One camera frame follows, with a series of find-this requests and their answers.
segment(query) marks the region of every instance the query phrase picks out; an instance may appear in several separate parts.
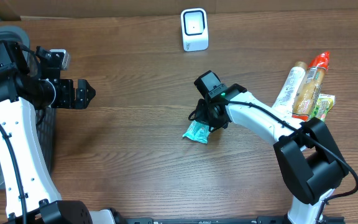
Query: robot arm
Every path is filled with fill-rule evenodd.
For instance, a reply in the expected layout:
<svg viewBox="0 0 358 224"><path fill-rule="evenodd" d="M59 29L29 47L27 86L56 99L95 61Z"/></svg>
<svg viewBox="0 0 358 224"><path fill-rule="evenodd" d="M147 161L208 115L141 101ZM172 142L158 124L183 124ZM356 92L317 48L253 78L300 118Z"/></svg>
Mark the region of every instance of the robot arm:
<svg viewBox="0 0 358 224"><path fill-rule="evenodd" d="M276 112L271 107L257 100L249 91L245 93L239 93L237 96L232 98L231 101L248 102L254 105L261 106L274 114L276 117L286 121L294 128L301 128L300 123L302 122L302 120L292 117L284 117L279 112ZM226 111L227 115L229 116L229 119L233 123L248 128L272 146L276 142L278 142L279 137L289 136L293 133L291 129L284 127L282 124L274 120L271 116L254 107L231 103L226 106Z"/></svg>
<svg viewBox="0 0 358 224"><path fill-rule="evenodd" d="M342 164L317 146L316 152L307 159L301 152L314 147L313 142L304 137L307 134L343 160L326 125L318 119L304 123L286 117L261 103L244 87L234 84L228 88L211 71L200 76L195 85L204 96L191 114L195 120L208 124L212 132L227 128L228 123L233 122L273 145L284 182L294 195L287 221L314 224L322 219L317 217L322 200L330 196L348 174Z"/></svg>
<svg viewBox="0 0 358 224"><path fill-rule="evenodd" d="M40 223L35 216L41 215L43 223L114 224L110 210L90 212L80 201L62 200L46 168L35 125L35 110L85 109L95 90L86 80L78 80L75 90L73 80L60 78L69 61L65 50L37 47L31 52L40 59L33 77L22 50L30 52L16 42L0 41L0 163L8 223Z"/></svg>

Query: black cable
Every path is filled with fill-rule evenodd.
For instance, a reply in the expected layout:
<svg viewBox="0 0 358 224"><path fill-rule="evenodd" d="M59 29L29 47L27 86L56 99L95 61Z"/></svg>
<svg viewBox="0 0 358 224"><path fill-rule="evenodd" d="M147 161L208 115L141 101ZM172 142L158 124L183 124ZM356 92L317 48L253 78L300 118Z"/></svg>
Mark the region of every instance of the black cable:
<svg viewBox="0 0 358 224"><path fill-rule="evenodd" d="M28 48L26 45L20 44L20 48L22 51L28 52L33 56L35 63L37 64L37 78L41 78L41 64L37 59L37 56L35 55L34 51Z"/></svg>
<svg viewBox="0 0 358 224"><path fill-rule="evenodd" d="M21 198L23 224L27 224L27 206L25 204L25 193L23 190L23 184L22 184L22 179L20 177L19 167L17 166L15 152L13 151L11 141L9 140L10 136L8 136L6 134L4 128L1 126L1 124L0 124L0 132L2 134L2 137L5 139L7 149L11 155L12 165L13 165L13 169L15 172L16 182L17 182L17 188L19 189L19 195Z"/></svg>
<svg viewBox="0 0 358 224"><path fill-rule="evenodd" d="M47 114L46 109L45 108L42 109L42 115L41 115L40 119L37 121L37 123L35 124L36 126L40 125L44 121L46 114Z"/></svg>
<svg viewBox="0 0 358 224"><path fill-rule="evenodd" d="M322 150L326 151L328 154L332 155L335 160L337 160L338 162L340 162L344 167L346 167L346 169L349 170L349 172L352 174L355 182L356 182L356 186L348 191L348 192L344 192L341 194L336 194L336 195L332 195L329 196L327 198L325 198L322 203L321 206L319 208L319 212L316 216L316 223L319 223L319 219L320 216L323 214L323 210L325 208L325 205L328 204L329 200L335 199L335 198L340 198L340 197L346 197L349 195L352 195L354 193L356 193L358 191L358 175L356 174L356 172L354 171L354 169L347 164L345 161L343 161L341 158L339 158L337 155L335 155L333 152L331 152L329 149L327 149L325 146L323 146L322 144L320 144L318 141L314 140L312 137L308 136L307 134L299 131L298 129L294 128L293 126L289 125L287 122L281 120L280 118L278 118L277 116L275 116L273 113L271 113L270 111L266 110L265 108L259 106L259 105L255 105L253 103L248 103L248 102L240 102L240 101L225 101L225 102L218 102L218 103L212 103L212 104L208 104L208 106L216 106L216 105L224 105L227 106L228 104L237 104L237 105L244 105L244 106L250 106L253 108L257 108L258 110L263 111L265 114L269 115L270 117L272 117L273 119L275 119L276 121L278 121L280 124L282 124L284 127L287 127L289 129L291 129L292 131L302 134L303 137L307 138L308 140L310 140L315 146L320 147Z"/></svg>

